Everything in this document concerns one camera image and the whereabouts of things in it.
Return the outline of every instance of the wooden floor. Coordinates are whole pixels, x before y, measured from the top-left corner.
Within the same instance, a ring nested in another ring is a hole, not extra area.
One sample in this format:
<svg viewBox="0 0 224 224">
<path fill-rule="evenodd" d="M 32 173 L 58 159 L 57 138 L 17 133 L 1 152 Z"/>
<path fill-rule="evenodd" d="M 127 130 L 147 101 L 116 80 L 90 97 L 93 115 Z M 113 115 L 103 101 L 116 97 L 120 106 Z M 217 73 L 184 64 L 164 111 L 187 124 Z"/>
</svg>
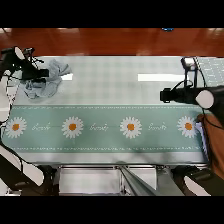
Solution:
<svg viewBox="0 0 224 224">
<path fill-rule="evenodd" d="M 35 56 L 224 56 L 224 28 L 0 28 L 0 49 L 34 47 Z"/>
</svg>

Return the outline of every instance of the green table runner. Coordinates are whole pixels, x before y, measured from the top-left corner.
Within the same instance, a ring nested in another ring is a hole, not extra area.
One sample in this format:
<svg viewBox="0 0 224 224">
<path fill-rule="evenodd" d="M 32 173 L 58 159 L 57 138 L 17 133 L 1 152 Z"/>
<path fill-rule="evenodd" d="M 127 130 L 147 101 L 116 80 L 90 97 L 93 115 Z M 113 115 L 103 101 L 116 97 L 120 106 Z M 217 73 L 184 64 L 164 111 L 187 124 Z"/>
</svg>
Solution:
<svg viewBox="0 0 224 224">
<path fill-rule="evenodd" d="M 201 152 L 196 106 L 14 106 L 3 142 L 17 152 Z"/>
</svg>

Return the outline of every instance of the flower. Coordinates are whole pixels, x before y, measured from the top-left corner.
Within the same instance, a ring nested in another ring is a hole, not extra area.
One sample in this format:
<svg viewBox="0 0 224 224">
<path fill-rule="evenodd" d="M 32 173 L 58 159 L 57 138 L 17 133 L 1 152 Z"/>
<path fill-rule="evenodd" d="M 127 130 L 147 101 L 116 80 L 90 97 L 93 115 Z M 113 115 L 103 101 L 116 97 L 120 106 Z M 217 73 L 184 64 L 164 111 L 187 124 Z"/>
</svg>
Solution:
<svg viewBox="0 0 224 224">
<path fill-rule="evenodd" d="M 194 138 L 194 136 L 197 135 L 194 118 L 182 117 L 179 119 L 177 127 L 179 131 L 182 131 L 182 135 L 185 135 L 185 137 Z"/>
<path fill-rule="evenodd" d="M 9 138 L 17 138 L 18 136 L 23 134 L 23 131 L 26 130 L 26 121 L 22 117 L 15 117 L 11 119 L 10 122 L 6 125 L 6 135 Z"/>
<path fill-rule="evenodd" d="M 142 125 L 138 119 L 135 119 L 134 117 L 126 117 L 126 119 L 123 119 L 121 122 L 120 131 L 123 131 L 123 135 L 126 135 L 126 138 L 132 139 L 141 134 L 141 126 Z"/>
<path fill-rule="evenodd" d="M 79 136 L 82 134 L 81 130 L 83 130 L 83 122 L 78 117 L 69 117 L 63 122 L 62 131 L 63 135 L 66 135 L 66 138 L 75 138 L 75 136 Z"/>
</svg>

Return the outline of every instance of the flower center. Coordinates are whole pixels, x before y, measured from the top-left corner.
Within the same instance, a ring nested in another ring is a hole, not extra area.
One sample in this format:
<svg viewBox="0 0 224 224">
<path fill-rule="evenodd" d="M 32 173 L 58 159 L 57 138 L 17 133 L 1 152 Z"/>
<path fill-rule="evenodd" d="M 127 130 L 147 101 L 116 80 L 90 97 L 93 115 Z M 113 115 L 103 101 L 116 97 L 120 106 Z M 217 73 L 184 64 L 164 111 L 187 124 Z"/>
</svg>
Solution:
<svg viewBox="0 0 224 224">
<path fill-rule="evenodd" d="M 76 124 L 70 124 L 70 125 L 69 125 L 69 129 L 70 129 L 71 131 L 74 131 L 74 130 L 76 129 Z"/>
<path fill-rule="evenodd" d="M 13 126 L 12 126 L 12 130 L 13 131 L 17 131 L 19 129 L 19 124 L 14 124 Z"/>
<path fill-rule="evenodd" d="M 133 124 L 128 124 L 128 130 L 133 131 L 135 129 L 135 126 Z"/>
<path fill-rule="evenodd" d="M 185 128 L 190 131 L 192 129 L 192 124 L 186 123 Z"/>
</svg>

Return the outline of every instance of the towel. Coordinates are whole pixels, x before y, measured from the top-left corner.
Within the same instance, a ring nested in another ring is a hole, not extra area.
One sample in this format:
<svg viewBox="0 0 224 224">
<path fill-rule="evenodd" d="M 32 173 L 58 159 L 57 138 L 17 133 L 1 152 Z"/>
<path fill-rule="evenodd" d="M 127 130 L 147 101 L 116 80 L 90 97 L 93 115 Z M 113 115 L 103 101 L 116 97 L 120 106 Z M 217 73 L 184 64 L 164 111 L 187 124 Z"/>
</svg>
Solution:
<svg viewBox="0 0 224 224">
<path fill-rule="evenodd" d="M 28 80 L 21 83 L 21 87 L 30 99 L 37 97 L 52 97 L 56 92 L 58 85 L 62 81 L 61 76 L 71 73 L 68 64 L 52 59 L 49 62 L 49 77 L 45 77 L 37 81 Z"/>
<path fill-rule="evenodd" d="M 221 126 L 219 121 L 212 114 L 206 115 L 207 119 L 217 126 Z M 222 179 L 224 179 L 224 130 L 210 125 L 204 115 L 198 115 L 198 120 L 202 122 L 206 134 L 208 157 L 211 169 Z"/>
</svg>

